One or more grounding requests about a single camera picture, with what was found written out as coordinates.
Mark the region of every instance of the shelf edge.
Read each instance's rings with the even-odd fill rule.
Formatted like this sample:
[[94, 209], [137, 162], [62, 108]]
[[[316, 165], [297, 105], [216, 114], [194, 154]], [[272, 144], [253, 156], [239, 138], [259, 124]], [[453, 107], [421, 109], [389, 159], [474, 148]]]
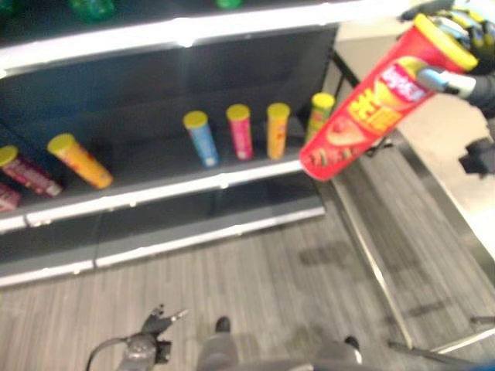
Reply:
[[281, 224], [292, 223], [298, 220], [312, 218], [314, 216], [325, 215], [325, 212], [325, 207], [321, 205], [303, 211], [297, 211], [281, 216], [273, 216], [262, 220], [256, 220], [254, 222], [235, 224], [233, 226], [213, 230], [211, 232], [201, 233], [196, 236], [167, 241], [165, 243], [158, 243], [156, 245], [147, 247], [138, 247], [134, 250], [126, 251], [125, 253], [121, 254], [114, 254], [108, 257], [100, 257], [95, 260], [95, 264], [96, 267], [110, 267], [111, 265], [122, 263], [128, 260], [148, 257], [167, 251], [178, 250], [183, 247], [197, 245], [199, 243], [206, 243], [214, 240], [220, 240], [226, 237], [240, 236], [244, 233], [253, 232], [255, 230], [262, 230], [271, 226], [278, 226]]
[[28, 225], [24, 220], [24, 216], [12, 216], [0, 219], [0, 235], [5, 232], [11, 232], [13, 230], [21, 230]]
[[185, 194], [207, 191], [210, 189], [225, 189], [241, 182], [251, 182], [273, 176], [299, 172], [301, 170], [302, 166], [299, 160], [292, 159], [287, 162], [279, 162], [232, 172], [221, 172], [205, 178], [198, 178], [155, 188], [141, 189], [134, 192], [124, 192], [114, 196], [103, 196], [81, 203], [71, 203], [65, 206], [31, 212], [26, 214], [26, 220], [29, 226], [42, 226], [50, 224], [54, 220], [69, 219], [71, 217], [96, 213], [98, 211], [111, 211], [122, 206], [134, 207], [139, 203], [183, 196]]
[[29, 271], [19, 274], [0, 277], [0, 288], [22, 284], [25, 282], [52, 278], [64, 274], [79, 274], [82, 271], [89, 271], [94, 268], [92, 260], [83, 260], [76, 263], [60, 265], [58, 267], [42, 268], [36, 271]]
[[0, 49], [0, 77], [46, 68], [90, 56], [131, 50], [191, 47], [208, 40], [323, 27], [340, 22], [401, 14], [402, 2], [376, 6], [370, 0], [320, 2], [313, 5], [175, 18], [138, 26], [86, 32]]

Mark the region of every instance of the yellow chip can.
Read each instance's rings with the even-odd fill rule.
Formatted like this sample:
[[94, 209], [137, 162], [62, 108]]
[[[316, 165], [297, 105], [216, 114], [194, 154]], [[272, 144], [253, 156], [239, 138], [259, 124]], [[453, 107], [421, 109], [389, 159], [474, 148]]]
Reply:
[[287, 120], [291, 109], [284, 103], [273, 103], [268, 106], [268, 157], [274, 160], [282, 158], [287, 138]]
[[72, 134], [57, 135], [49, 141], [47, 149], [94, 188], [106, 188], [114, 180], [107, 169], [77, 143]]

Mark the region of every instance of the green bottle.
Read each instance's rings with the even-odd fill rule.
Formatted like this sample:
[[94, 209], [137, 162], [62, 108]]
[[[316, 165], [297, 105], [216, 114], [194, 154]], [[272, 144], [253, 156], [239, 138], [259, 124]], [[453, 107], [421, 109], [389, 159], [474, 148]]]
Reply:
[[242, 4], [242, 0], [216, 0], [217, 6], [222, 9], [236, 9]]
[[10, 18], [21, 11], [19, 0], [0, 0], [0, 15], [2, 18]]
[[104, 21], [115, 14], [112, 0], [69, 0], [69, 4], [79, 18], [88, 23]]

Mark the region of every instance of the shelf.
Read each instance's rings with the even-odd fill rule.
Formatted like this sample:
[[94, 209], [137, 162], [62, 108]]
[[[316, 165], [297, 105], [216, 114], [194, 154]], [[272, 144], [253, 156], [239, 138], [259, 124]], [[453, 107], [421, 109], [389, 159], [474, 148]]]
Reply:
[[171, 199], [105, 214], [95, 261], [106, 267], [324, 213], [303, 174]]
[[339, 22], [400, 14], [395, 2], [370, 0], [244, 1], [235, 11], [210, 2], [121, 0], [113, 19], [82, 23], [67, 2], [31, 2], [29, 10], [7, 22], [0, 46], [0, 69], [8, 75], [150, 49], [189, 47], [223, 39], [245, 39], [273, 32], [321, 29]]
[[0, 287], [106, 267], [321, 216], [303, 174], [166, 199], [2, 237]]
[[265, 129], [253, 125], [255, 157], [236, 159], [228, 132], [217, 132], [220, 166], [204, 168], [188, 137], [147, 141], [137, 145], [114, 147], [96, 153], [114, 175], [114, 184], [105, 190], [92, 189], [64, 168], [64, 191], [54, 199], [45, 199], [30, 191], [23, 193], [17, 210], [0, 213], [0, 231], [40, 226], [100, 211], [135, 207], [138, 204], [174, 196], [225, 189], [243, 182], [266, 179], [301, 171], [298, 152], [304, 132], [296, 118], [288, 125], [286, 155], [273, 161], [266, 156]]

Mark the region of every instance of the yellow lid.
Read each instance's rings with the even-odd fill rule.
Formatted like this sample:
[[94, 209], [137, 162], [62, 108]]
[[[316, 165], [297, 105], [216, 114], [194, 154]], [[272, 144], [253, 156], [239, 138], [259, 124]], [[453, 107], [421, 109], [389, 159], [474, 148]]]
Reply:
[[17, 157], [19, 150], [14, 145], [6, 145], [0, 148], [0, 167], [7, 165]]
[[266, 113], [270, 118], [287, 118], [291, 114], [291, 109], [285, 103], [272, 103]]
[[470, 71], [478, 64], [473, 54], [468, 52], [454, 38], [439, 29], [426, 15], [415, 17], [416, 28], [426, 36], [439, 50], [465, 71]]
[[481, 23], [483, 21], [486, 21], [485, 17], [483, 17], [480, 13], [475, 12], [472, 9], [464, 8], [463, 6], [453, 6], [452, 7], [452, 10], [458, 10], [458, 11], [460, 11], [462, 13], [465, 13], [469, 17], [471, 17], [472, 19], [474, 19], [475, 21], [477, 21], [478, 23]]
[[76, 138], [72, 134], [69, 133], [59, 134], [56, 137], [54, 137], [51, 141], [49, 141], [48, 145], [46, 146], [46, 149], [48, 149], [48, 152], [56, 154], [70, 148], [75, 141]]
[[227, 109], [227, 118], [232, 121], [242, 120], [249, 117], [249, 107], [243, 104], [232, 104]]
[[335, 98], [327, 93], [316, 93], [312, 96], [312, 103], [322, 109], [331, 108], [335, 104]]
[[202, 111], [190, 111], [183, 117], [183, 124], [187, 129], [201, 128], [208, 122], [208, 116]]

